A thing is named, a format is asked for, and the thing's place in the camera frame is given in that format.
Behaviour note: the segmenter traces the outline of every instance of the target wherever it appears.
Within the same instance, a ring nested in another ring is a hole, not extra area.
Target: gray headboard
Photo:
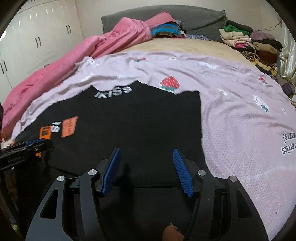
[[[182,27],[187,34],[205,35],[221,42],[218,29],[223,28],[225,24],[226,12],[187,5],[140,7],[103,16],[103,33],[111,31],[123,17],[146,21],[163,11],[168,11],[174,19],[181,20]]]

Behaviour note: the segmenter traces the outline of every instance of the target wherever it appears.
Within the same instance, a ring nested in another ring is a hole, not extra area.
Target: blue striped pillow
[[[180,26],[175,22],[168,22],[150,29],[152,37],[181,37]]]

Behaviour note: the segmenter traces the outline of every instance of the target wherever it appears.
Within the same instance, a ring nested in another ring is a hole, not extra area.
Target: beige bed sheet
[[[125,50],[122,50],[121,52],[129,51],[175,51],[182,53],[192,53],[196,55],[209,55],[226,59],[232,62],[238,62],[251,68],[256,68],[239,52],[233,50],[226,44],[222,44],[216,41],[161,38],[134,45]]]

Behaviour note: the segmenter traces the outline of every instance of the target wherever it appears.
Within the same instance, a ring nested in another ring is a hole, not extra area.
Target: pink comforter
[[[16,122],[33,100],[61,83],[85,56],[99,58],[151,39],[145,22],[122,18],[112,31],[85,39],[56,62],[33,73],[10,92],[3,104],[2,138],[11,136]]]

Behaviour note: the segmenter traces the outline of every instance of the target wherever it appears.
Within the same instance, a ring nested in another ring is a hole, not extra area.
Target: green garment
[[[232,31],[234,31],[234,32],[242,32],[243,34],[246,34],[246,35],[249,35],[250,36],[250,33],[249,32],[240,30],[240,29],[238,29],[238,28],[236,28],[236,27],[234,27],[232,25],[224,26],[224,30],[227,33],[232,32]]]

